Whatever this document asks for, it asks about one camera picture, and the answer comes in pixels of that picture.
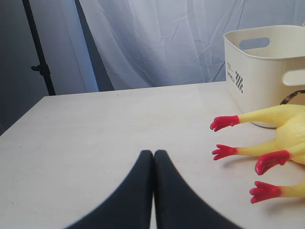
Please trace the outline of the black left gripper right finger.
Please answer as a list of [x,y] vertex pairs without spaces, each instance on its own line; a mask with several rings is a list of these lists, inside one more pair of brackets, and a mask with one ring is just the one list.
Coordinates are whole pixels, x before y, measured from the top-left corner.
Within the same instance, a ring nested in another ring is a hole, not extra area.
[[154,154],[154,182],[158,229],[239,228],[190,188],[165,150],[157,150]]

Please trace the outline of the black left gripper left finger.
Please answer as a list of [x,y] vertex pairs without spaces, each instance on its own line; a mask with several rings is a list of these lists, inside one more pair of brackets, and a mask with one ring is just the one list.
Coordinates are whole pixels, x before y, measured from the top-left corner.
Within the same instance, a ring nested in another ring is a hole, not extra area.
[[153,154],[140,152],[116,190],[69,229],[148,229],[153,201]]

